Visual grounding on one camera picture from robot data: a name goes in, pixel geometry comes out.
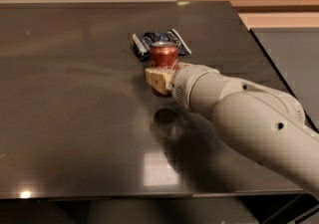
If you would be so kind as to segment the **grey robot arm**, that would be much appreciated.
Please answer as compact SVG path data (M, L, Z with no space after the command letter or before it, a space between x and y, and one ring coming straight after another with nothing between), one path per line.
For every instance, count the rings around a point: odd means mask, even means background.
M319 134L294 97L187 63L176 71L147 68L146 80L211 121L231 148L319 198Z

